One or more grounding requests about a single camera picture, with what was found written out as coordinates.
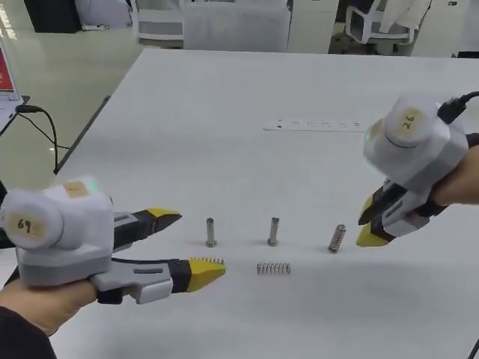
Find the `metal spring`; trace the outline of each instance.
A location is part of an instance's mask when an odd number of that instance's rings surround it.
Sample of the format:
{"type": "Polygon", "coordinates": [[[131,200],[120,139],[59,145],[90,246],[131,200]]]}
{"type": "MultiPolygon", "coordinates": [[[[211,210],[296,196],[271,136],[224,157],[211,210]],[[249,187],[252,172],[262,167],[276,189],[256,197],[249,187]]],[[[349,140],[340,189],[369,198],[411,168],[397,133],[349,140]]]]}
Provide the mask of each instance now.
{"type": "Polygon", "coordinates": [[[335,234],[332,235],[331,242],[329,243],[328,249],[331,253],[338,252],[345,234],[346,234],[346,226],[344,224],[339,224],[336,227],[335,234]]]}
{"type": "Polygon", "coordinates": [[[212,257],[192,257],[191,260],[202,260],[203,262],[210,262],[215,264],[225,264],[225,261],[222,258],[212,258],[212,257]]]}
{"type": "Polygon", "coordinates": [[[258,263],[256,269],[258,274],[291,274],[289,263],[258,263]]]}

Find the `yellow fingertip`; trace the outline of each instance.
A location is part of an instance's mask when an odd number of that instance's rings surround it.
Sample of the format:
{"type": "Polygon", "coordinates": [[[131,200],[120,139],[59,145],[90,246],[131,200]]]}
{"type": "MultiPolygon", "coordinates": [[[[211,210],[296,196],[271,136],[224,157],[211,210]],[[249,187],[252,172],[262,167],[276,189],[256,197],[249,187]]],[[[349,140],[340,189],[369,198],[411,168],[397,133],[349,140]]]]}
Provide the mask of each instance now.
{"type": "Polygon", "coordinates": [[[189,266],[192,271],[192,277],[189,281],[187,292],[195,292],[203,288],[220,278],[226,272],[224,264],[200,259],[190,259],[189,266]]]}
{"type": "Polygon", "coordinates": [[[147,208],[147,211],[154,215],[155,217],[161,217],[162,215],[179,215],[180,213],[177,211],[172,211],[170,209],[164,209],[164,208],[147,208]]]}
{"type": "Polygon", "coordinates": [[[356,245],[359,247],[383,247],[387,245],[389,242],[386,239],[383,239],[379,236],[376,236],[375,234],[371,233],[371,225],[366,224],[358,237],[358,240],[356,241],[356,245]]]}

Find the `handwritten label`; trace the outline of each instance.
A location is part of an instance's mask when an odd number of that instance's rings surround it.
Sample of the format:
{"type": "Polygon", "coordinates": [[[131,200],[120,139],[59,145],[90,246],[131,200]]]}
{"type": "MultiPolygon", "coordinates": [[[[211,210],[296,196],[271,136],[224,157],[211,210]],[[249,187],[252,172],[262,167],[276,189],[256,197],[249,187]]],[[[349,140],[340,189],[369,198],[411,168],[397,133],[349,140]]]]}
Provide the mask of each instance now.
{"type": "Polygon", "coordinates": [[[399,123],[399,134],[405,137],[411,137],[423,120],[424,115],[421,111],[416,108],[407,108],[399,123]]]}
{"type": "Polygon", "coordinates": [[[12,213],[8,218],[7,230],[10,235],[37,241],[45,235],[46,223],[25,213],[12,213]]]}
{"type": "Polygon", "coordinates": [[[88,190],[82,181],[66,182],[63,184],[63,187],[69,198],[75,199],[88,196],[88,190]]]}

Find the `white table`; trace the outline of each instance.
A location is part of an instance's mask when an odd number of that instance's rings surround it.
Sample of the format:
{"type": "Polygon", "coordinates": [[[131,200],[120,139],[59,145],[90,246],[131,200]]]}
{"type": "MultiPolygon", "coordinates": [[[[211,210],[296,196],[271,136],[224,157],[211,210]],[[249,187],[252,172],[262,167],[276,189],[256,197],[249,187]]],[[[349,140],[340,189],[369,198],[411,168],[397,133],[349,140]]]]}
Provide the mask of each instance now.
{"type": "MultiPolygon", "coordinates": [[[[357,248],[359,210],[382,182],[362,158],[363,135],[261,125],[371,123],[403,92],[477,90],[478,70],[474,60],[144,50],[60,176],[93,174],[116,210],[181,211],[121,256],[223,257],[228,271],[192,295],[84,309],[53,337],[58,357],[464,358],[479,335],[478,209],[450,208],[386,248],[357,248]],[[274,215],[280,245],[270,248],[274,215]],[[339,223],[347,237],[328,254],[339,223]],[[288,262],[291,276],[258,277],[258,262],[288,262]]],[[[463,116],[471,131],[478,109],[463,116]]]]}

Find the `white chair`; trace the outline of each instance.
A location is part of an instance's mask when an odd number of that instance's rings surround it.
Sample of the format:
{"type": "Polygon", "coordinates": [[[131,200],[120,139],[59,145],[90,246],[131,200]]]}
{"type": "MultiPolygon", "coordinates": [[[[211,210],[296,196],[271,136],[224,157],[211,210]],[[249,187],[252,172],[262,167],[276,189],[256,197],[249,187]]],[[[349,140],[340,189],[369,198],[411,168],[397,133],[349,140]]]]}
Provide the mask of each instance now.
{"type": "Polygon", "coordinates": [[[407,45],[414,41],[414,29],[394,24],[388,33],[379,32],[387,0],[374,0],[368,13],[349,6],[346,11],[346,34],[358,43],[374,43],[375,40],[390,40],[397,45],[407,45]],[[362,18],[363,26],[355,26],[353,18],[362,18]]]}

